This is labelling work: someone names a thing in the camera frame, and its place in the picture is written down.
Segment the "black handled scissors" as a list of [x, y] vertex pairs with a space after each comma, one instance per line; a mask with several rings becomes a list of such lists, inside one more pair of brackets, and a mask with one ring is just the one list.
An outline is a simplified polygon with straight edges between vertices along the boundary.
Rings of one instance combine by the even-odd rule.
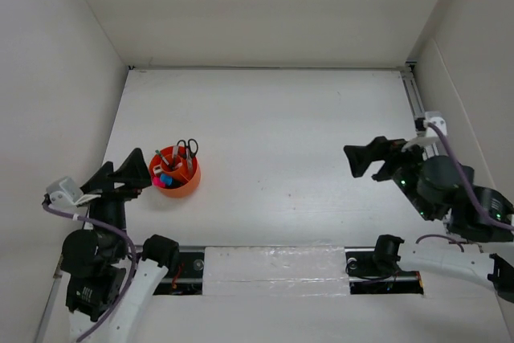
[[193, 173], [193, 159], [196, 158], [196, 155], [198, 153], [198, 142], [193, 138], [190, 138], [188, 140], [182, 139], [177, 142], [177, 146], [182, 147], [184, 149], [184, 151], [182, 152], [182, 158], [186, 160], [186, 165], [189, 173]]

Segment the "black blue utility knife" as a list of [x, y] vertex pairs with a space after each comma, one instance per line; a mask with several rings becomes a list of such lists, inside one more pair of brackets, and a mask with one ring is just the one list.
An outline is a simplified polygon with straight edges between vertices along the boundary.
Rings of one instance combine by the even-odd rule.
[[166, 189], [176, 189], [182, 186], [182, 183], [180, 181], [167, 174], [161, 174], [159, 180], [161, 182], [162, 187]]

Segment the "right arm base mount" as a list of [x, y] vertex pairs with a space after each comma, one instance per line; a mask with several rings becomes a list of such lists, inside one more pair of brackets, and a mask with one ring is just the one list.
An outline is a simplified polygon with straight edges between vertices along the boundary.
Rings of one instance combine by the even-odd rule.
[[379, 267], [371, 251], [345, 254], [345, 273], [351, 295], [423, 295], [419, 272], [405, 272], [397, 267]]

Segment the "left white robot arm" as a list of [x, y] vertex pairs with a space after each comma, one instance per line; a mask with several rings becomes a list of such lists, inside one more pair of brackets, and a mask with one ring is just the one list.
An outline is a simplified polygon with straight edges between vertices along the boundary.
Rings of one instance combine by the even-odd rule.
[[143, 153], [135, 148], [119, 168], [107, 161], [82, 186], [64, 179], [52, 198], [69, 210], [88, 209], [85, 216], [72, 215], [85, 225], [62, 246], [74, 342], [131, 341], [158, 284], [178, 269], [178, 242], [152, 235], [138, 251], [126, 230], [126, 202], [151, 184]]

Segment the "pink pen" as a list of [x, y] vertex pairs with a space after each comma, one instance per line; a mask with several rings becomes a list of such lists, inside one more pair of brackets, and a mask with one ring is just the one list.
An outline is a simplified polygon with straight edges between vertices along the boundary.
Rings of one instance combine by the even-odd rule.
[[172, 164], [171, 164], [171, 169], [175, 169], [175, 165], [177, 164], [177, 156], [178, 156], [178, 150], [179, 150], [179, 145], [175, 145], [173, 147], [173, 151], [172, 151]]

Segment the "pink marker cap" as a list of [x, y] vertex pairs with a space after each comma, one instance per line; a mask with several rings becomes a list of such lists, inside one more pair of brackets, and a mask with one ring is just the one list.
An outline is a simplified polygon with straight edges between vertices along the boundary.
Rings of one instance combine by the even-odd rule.
[[153, 177], [152, 183], [159, 188], [165, 188], [165, 183], [159, 177]]

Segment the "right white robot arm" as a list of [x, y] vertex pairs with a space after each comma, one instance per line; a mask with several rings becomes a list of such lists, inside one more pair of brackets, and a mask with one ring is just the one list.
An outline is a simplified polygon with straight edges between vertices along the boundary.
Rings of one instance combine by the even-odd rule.
[[353, 295], [419, 294], [428, 272], [477, 284], [513, 301], [513, 265], [483, 249], [510, 243], [513, 205], [500, 192], [474, 184], [470, 166], [448, 156], [425, 157], [420, 145], [376, 137], [367, 145], [346, 145], [351, 174], [362, 177], [374, 162], [375, 182], [393, 182], [427, 222], [440, 221], [442, 234], [425, 234], [408, 243], [383, 234], [373, 247], [345, 248], [345, 273]]

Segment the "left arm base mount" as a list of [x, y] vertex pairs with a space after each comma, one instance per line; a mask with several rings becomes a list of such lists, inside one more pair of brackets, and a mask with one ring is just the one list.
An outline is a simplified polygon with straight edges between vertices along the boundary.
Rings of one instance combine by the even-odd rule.
[[203, 249], [182, 251], [177, 269], [161, 280], [153, 294], [155, 296], [200, 296], [204, 267], [205, 251]]

